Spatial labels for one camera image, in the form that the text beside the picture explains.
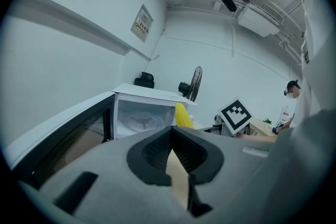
yellow object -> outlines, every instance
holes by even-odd
[[[193,123],[191,122],[191,119],[189,118],[188,112],[186,111],[184,105],[177,103],[175,107],[176,125],[178,127],[188,127],[193,129]]]

cable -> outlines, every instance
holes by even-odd
[[[157,39],[157,41],[156,41],[156,43],[155,43],[155,47],[154,47],[153,52],[152,52],[152,54],[151,54],[151,56],[150,56],[150,58],[149,58],[149,60],[148,60],[148,63],[147,63],[147,65],[146,65],[146,67],[145,67],[144,72],[146,72],[147,66],[148,66],[149,62],[152,60],[152,56],[153,56],[153,54],[154,54],[155,48],[156,48],[156,46],[157,46],[157,43],[159,42],[159,39],[161,38],[162,34],[163,34],[164,31],[166,30],[167,10],[168,10],[168,9],[166,8],[166,17],[165,17],[165,19],[164,19],[164,28],[163,28],[163,31],[162,31],[162,33],[160,34],[159,38]]]

air conditioner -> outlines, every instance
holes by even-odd
[[[238,16],[238,23],[262,37],[275,35],[283,17],[265,3],[249,3]]]

desk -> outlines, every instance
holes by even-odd
[[[270,128],[265,127],[265,123],[262,120],[258,119],[251,120],[250,128],[256,131],[259,135],[277,137],[277,135],[274,132],[272,132]]]

black fan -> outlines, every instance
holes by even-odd
[[[198,89],[200,88],[201,79],[202,79],[202,73],[203,69],[202,67],[196,67],[196,70],[194,72],[193,79],[191,81],[191,84],[187,84],[185,82],[181,82],[178,86],[179,92],[182,93],[183,97],[187,97],[187,99],[195,102]]]

